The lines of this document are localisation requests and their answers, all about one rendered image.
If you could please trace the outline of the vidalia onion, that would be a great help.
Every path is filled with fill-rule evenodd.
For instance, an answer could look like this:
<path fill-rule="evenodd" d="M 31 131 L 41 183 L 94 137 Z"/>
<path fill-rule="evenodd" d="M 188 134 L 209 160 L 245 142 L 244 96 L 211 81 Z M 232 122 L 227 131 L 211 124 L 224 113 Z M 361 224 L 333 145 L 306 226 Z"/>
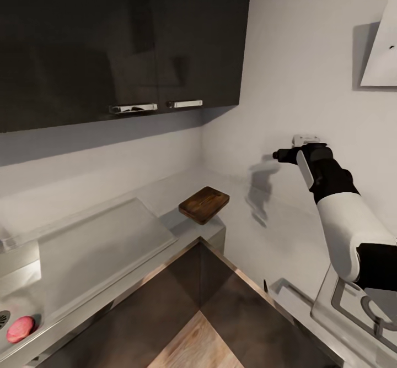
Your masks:
<path fill-rule="evenodd" d="M 19 343 L 31 334 L 35 325 L 36 320 L 34 317 L 24 316 L 17 319 L 8 330 L 7 341 L 11 343 Z"/>

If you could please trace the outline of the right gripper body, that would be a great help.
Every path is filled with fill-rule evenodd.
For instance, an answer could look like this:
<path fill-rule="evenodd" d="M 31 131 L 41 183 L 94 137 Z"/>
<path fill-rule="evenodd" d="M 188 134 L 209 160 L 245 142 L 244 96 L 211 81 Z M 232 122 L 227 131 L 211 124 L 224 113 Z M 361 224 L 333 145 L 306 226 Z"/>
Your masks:
<path fill-rule="evenodd" d="M 278 151 L 278 162 L 279 163 L 291 163 L 291 164 L 296 164 L 296 161 L 294 159 L 295 153 L 297 152 L 298 147 L 292 148 L 292 149 L 279 149 Z M 297 165 L 297 164 L 296 164 Z"/>

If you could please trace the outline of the cutting board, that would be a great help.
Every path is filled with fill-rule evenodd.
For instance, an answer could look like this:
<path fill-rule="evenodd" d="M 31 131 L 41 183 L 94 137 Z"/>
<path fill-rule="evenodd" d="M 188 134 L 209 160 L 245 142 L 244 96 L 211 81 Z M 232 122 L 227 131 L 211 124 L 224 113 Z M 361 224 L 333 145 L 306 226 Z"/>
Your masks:
<path fill-rule="evenodd" d="M 209 186 L 178 205 L 179 210 L 203 223 L 230 199 L 228 194 Z"/>

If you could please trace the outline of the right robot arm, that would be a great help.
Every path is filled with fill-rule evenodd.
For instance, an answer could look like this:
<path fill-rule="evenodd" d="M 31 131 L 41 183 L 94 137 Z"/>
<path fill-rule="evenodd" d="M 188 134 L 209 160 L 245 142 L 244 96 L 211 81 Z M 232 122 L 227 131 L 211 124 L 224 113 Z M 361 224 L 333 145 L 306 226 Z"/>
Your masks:
<path fill-rule="evenodd" d="M 272 157 L 298 165 L 314 193 L 331 265 L 397 326 L 397 237 L 373 213 L 350 171 L 341 168 L 319 136 L 294 135 L 292 143 L 292 149 L 279 149 Z"/>

